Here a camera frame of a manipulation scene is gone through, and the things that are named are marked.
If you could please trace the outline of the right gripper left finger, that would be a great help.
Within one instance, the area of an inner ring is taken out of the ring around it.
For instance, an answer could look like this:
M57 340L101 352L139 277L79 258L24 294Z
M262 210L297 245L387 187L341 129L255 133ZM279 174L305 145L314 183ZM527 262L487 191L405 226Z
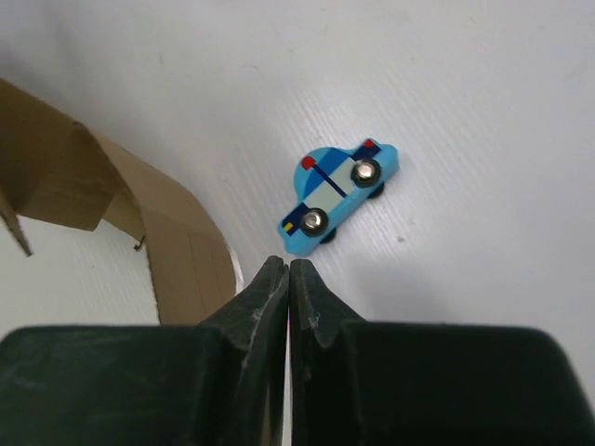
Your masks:
M35 326L1 343L5 445L278 445L288 268L192 326Z

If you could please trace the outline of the cardboard box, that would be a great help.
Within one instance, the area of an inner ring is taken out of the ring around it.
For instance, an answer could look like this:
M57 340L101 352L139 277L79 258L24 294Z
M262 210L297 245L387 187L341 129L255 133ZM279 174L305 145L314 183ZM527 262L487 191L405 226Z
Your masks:
M197 324L236 290L221 231L194 195L71 116L1 83L1 216L93 231L107 221L146 251L159 322Z

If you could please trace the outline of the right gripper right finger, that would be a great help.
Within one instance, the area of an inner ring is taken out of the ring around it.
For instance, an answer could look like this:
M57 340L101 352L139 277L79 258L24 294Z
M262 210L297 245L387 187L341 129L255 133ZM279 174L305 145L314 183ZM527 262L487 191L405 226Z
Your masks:
M289 267L296 445L590 445L560 345L522 327L372 322Z

